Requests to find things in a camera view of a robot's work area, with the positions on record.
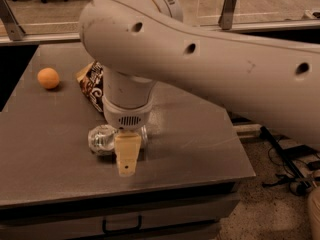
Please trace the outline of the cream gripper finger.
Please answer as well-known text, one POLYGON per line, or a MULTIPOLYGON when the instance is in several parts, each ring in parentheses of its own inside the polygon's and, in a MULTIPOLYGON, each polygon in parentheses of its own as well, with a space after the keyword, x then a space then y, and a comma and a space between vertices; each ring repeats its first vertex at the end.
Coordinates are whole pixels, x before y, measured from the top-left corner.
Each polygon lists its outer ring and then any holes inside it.
POLYGON ((114 138, 114 151, 119 175, 129 177, 135 174, 141 147, 141 136, 137 132, 120 131, 114 138))

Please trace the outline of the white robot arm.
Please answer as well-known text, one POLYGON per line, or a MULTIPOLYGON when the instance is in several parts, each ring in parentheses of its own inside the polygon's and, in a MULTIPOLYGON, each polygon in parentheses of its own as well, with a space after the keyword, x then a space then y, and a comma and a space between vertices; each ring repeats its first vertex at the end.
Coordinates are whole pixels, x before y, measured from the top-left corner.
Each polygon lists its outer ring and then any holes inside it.
POLYGON ((320 149, 317 47, 190 27, 177 0, 93 0, 79 35, 104 67, 104 116, 116 129, 144 125, 159 81, 320 149))

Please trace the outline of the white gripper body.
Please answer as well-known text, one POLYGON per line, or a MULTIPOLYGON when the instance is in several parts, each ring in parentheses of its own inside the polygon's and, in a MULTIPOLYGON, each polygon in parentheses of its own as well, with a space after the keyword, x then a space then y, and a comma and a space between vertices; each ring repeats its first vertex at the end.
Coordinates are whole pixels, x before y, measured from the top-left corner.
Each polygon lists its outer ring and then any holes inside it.
POLYGON ((153 99, 133 109, 119 107, 111 103, 105 96, 102 97, 102 103, 104 117, 109 125, 115 129, 136 130, 148 122, 153 99))

